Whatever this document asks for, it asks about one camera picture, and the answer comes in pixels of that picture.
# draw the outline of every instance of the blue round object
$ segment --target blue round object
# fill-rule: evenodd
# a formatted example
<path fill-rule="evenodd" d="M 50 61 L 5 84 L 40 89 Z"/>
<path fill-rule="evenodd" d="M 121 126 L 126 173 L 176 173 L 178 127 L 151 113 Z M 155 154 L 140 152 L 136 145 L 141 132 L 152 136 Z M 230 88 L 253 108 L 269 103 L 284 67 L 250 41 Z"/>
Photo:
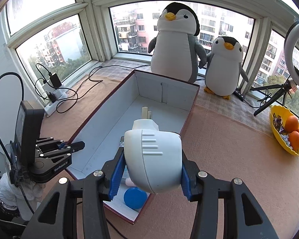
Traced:
<path fill-rule="evenodd" d="M 137 187 L 129 188 L 124 194 L 124 202 L 131 209 L 142 208 L 146 199 L 146 192 Z"/>

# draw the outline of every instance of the display screen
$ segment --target display screen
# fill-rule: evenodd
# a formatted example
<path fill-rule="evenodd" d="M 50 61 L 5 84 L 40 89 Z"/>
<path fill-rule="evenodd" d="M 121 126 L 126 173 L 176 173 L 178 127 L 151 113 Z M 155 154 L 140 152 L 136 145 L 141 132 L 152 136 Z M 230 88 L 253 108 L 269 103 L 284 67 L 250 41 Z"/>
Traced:
<path fill-rule="evenodd" d="M 17 123 L 16 123 L 16 136 L 17 136 L 17 140 L 19 142 L 20 147 L 21 147 L 21 142 L 22 142 L 22 132 L 23 132 L 23 124 L 25 121 L 25 116 L 26 116 L 26 114 L 25 114 L 22 106 L 20 105 L 18 117 L 17 117 Z"/>

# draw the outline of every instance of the yellow basket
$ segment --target yellow basket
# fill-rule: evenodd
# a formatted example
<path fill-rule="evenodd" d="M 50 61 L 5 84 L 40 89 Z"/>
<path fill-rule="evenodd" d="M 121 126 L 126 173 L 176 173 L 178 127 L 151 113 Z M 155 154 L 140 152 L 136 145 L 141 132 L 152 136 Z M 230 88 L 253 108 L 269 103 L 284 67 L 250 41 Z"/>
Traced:
<path fill-rule="evenodd" d="M 286 123 L 286 119 L 293 115 L 291 113 L 291 111 L 283 106 L 280 105 L 275 105 L 272 106 L 270 109 L 270 114 L 269 114 L 269 121 L 270 121 L 270 126 L 271 129 L 273 131 L 274 136 L 276 137 L 276 139 L 278 140 L 279 144 L 281 144 L 281 146 L 290 154 L 294 155 L 294 156 L 299 156 L 299 149 L 297 151 L 291 150 L 290 147 L 288 147 L 285 143 L 285 141 L 283 141 L 283 139 L 281 138 L 280 134 L 278 133 L 278 131 L 274 128 L 273 126 L 273 114 L 276 114 L 276 117 L 281 116 L 282 118 L 282 125 L 284 126 Z"/>

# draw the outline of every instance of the penguin plush toy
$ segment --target penguin plush toy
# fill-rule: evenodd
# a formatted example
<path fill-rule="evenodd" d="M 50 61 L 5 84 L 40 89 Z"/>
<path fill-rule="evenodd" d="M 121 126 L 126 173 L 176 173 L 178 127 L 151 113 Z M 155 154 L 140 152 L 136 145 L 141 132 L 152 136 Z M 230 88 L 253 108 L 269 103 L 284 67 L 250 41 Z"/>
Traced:
<path fill-rule="evenodd" d="M 207 55 L 207 69 L 204 91 L 230 99 L 238 84 L 239 76 L 248 82 L 241 66 L 243 51 L 239 42 L 228 36 L 214 40 L 211 52 Z"/>
<path fill-rule="evenodd" d="M 166 6 L 157 21 L 158 35 L 151 40 L 148 52 L 155 48 L 151 70 L 175 79 L 195 82 L 199 67 L 206 64 L 206 52 L 199 44 L 200 26 L 195 12 L 187 5 L 173 2 Z"/>

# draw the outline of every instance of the yellow beak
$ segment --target yellow beak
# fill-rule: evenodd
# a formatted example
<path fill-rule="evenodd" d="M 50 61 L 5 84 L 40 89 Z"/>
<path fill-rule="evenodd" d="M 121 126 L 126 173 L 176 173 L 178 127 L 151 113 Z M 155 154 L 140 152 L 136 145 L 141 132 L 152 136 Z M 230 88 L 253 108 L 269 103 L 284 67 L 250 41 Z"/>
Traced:
<path fill-rule="evenodd" d="M 165 14 L 165 18 L 166 18 L 166 20 L 168 20 L 168 21 L 173 21 L 173 20 L 176 19 L 176 15 L 173 14 L 173 13 L 166 13 L 166 14 Z"/>
<path fill-rule="evenodd" d="M 233 50 L 233 49 L 234 49 L 234 46 L 233 46 L 232 44 L 228 43 L 228 42 L 225 42 L 225 43 L 224 43 L 224 46 L 225 46 L 225 48 L 228 49 L 228 50 Z"/>

